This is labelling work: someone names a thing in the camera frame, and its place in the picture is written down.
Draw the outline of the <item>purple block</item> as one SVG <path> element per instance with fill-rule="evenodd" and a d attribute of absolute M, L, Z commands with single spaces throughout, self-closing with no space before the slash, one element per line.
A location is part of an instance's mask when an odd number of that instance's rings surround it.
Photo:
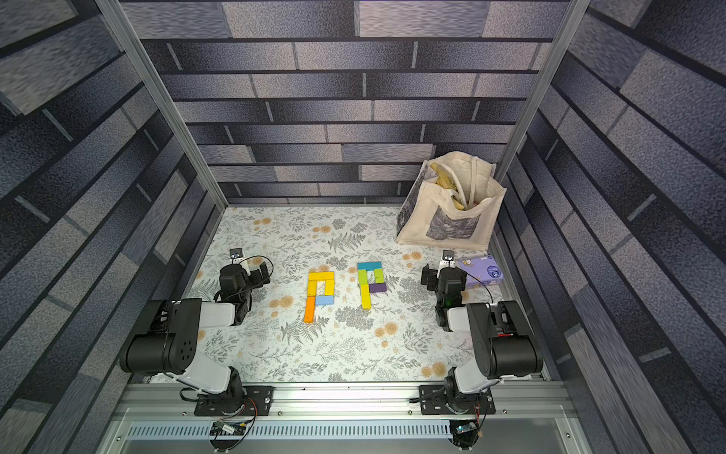
<path fill-rule="evenodd" d="M 369 291 L 370 293 L 383 293 L 388 291 L 388 287 L 386 283 L 375 283 L 375 284 L 369 284 Z"/>

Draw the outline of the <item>circuit board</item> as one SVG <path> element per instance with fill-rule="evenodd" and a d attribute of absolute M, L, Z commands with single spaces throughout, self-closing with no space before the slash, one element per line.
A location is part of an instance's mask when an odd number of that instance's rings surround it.
<path fill-rule="evenodd" d="M 244 437 L 253 423 L 254 419 L 238 422 L 217 420 L 212 423 L 209 436 L 212 439 L 219 439 L 223 436 Z"/>
<path fill-rule="evenodd" d="M 479 423 L 474 420 L 451 420 L 451 443 L 459 449 L 470 450 L 478 442 L 479 429 Z"/>

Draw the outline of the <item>right circuit board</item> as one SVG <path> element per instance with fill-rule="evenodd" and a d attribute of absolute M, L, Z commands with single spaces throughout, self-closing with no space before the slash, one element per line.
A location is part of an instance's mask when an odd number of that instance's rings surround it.
<path fill-rule="evenodd" d="M 478 442 L 479 429 L 479 423 L 474 420 L 451 420 L 451 443 L 459 449 L 470 450 Z"/>

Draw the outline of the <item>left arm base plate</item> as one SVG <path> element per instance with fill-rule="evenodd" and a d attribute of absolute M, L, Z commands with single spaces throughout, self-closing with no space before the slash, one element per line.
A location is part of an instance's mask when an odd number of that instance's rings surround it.
<path fill-rule="evenodd" d="M 246 386 L 241 395 L 198 395 L 194 416 L 238 417 L 268 416 L 275 388 Z"/>

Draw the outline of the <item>left circuit board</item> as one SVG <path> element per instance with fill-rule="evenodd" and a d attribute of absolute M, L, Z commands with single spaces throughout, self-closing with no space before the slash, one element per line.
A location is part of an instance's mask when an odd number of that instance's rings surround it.
<path fill-rule="evenodd" d="M 217 420 L 212 423 L 209 436 L 212 439 L 219 439 L 223 436 L 244 437 L 253 423 L 254 419 L 238 422 Z"/>

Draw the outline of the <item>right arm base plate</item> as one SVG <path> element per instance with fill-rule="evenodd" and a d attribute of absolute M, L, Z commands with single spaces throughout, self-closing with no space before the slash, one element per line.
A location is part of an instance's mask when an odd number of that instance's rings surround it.
<path fill-rule="evenodd" d="M 417 397 L 410 399 L 410 403 L 418 405 L 423 415 L 474 416 L 496 413 L 490 390 L 485 393 L 449 397 L 442 385 L 421 385 L 418 393 Z"/>

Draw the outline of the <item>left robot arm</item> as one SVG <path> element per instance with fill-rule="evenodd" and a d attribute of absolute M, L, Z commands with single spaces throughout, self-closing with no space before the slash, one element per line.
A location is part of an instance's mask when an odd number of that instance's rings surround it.
<path fill-rule="evenodd" d="M 198 349 L 204 328 L 237 327 L 251 311 L 253 291 L 270 283 L 274 265 L 268 257 L 249 271 L 247 257 L 234 255 L 219 272 L 214 300 L 150 300 L 120 351 L 123 371 L 141 376 L 170 376 L 202 395 L 242 400 L 246 391 L 238 371 Z"/>

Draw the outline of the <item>light blue block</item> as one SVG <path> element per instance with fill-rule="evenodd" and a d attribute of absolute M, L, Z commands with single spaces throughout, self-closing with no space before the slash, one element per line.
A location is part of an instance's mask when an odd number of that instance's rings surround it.
<path fill-rule="evenodd" d="M 330 306 L 334 304 L 334 302 L 334 295 L 319 295 L 315 298 L 315 303 L 317 306 Z"/>

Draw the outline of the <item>orange block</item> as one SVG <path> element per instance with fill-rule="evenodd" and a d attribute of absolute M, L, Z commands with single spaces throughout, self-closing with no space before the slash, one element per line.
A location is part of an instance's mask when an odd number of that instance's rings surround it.
<path fill-rule="evenodd" d="M 308 296 L 306 299 L 306 309 L 304 310 L 304 322 L 314 323 L 315 322 L 315 307 L 316 307 L 316 296 Z"/>

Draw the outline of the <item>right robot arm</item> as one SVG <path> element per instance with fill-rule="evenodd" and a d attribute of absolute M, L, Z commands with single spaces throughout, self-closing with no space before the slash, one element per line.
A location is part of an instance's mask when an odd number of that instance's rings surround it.
<path fill-rule="evenodd" d="M 470 276 L 451 262 L 442 262 L 437 270 L 422 268 L 421 284 L 437 298 L 437 325 L 446 332 L 470 334 L 474 357 L 451 368 L 442 388 L 410 399 L 411 404 L 442 395 L 451 412 L 462 414 L 459 404 L 466 397 L 482 395 L 503 376 L 523 378 L 542 371 L 542 354 L 518 302 L 465 304 L 462 293 Z"/>

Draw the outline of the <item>small yellow block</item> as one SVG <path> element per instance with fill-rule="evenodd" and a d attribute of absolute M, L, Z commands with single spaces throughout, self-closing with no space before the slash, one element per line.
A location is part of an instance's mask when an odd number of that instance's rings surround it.
<path fill-rule="evenodd" d="M 325 288 L 324 288 L 324 295 L 325 296 L 334 296 L 336 293 L 335 291 L 335 280 L 329 279 L 325 281 Z"/>
<path fill-rule="evenodd" d="M 318 295 L 318 282 L 315 280 L 310 280 L 308 282 L 307 296 L 316 297 L 317 295 Z"/>

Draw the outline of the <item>purple tissue box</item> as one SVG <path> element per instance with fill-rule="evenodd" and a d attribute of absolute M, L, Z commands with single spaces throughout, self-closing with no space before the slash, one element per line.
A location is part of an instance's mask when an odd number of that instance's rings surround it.
<path fill-rule="evenodd" d="M 498 285 L 504 280 L 504 272 L 492 255 L 460 260 L 458 267 L 466 273 L 466 289 Z"/>

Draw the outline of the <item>teal block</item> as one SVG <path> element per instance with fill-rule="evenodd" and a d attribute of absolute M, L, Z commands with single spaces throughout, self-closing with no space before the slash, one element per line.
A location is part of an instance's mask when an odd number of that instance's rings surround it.
<path fill-rule="evenodd" d="M 362 271 L 375 271 L 375 270 L 382 270 L 383 266 L 380 261 L 376 262 L 361 262 L 357 264 L 357 268 Z"/>

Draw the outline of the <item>long yellow block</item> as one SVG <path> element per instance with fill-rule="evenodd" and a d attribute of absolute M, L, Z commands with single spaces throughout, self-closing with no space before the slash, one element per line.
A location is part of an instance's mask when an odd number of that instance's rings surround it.
<path fill-rule="evenodd" d="M 334 272 L 310 272 L 309 274 L 309 280 L 310 281 L 329 281 L 334 280 L 335 274 Z"/>
<path fill-rule="evenodd" d="M 361 295 L 361 308 L 364 310 L 370 310 L 372 308 L 372 302 L 369 285 L 361 284 L 359 289 Z"/>

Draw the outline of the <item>aluminium front rail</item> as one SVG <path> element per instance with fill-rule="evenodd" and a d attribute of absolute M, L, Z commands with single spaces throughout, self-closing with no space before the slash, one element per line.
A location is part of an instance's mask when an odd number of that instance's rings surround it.
<path fill-rule="evenodd" d="M 278 421 L 424 419 L 418 382 L 282 383 L 275 386 L 270 413 Z M 112 413 L 121 421 L 194 421 L 195 406 L 181 401 L 178 384 L 132 384 Z M 574 418 L 576 412 L 561 382 L 509 380 L 493 386 L 493 419 Z"/>

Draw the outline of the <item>cream canvas tote bag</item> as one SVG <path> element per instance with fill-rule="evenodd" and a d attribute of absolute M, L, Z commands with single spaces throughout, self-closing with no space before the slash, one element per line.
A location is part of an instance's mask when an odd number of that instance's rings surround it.
<path fill-rule="evenodd" d="M 507 193 L 495 170 L 462 151 L 423 162 L 399 211 L 396 242 L 486 252 Z"/>

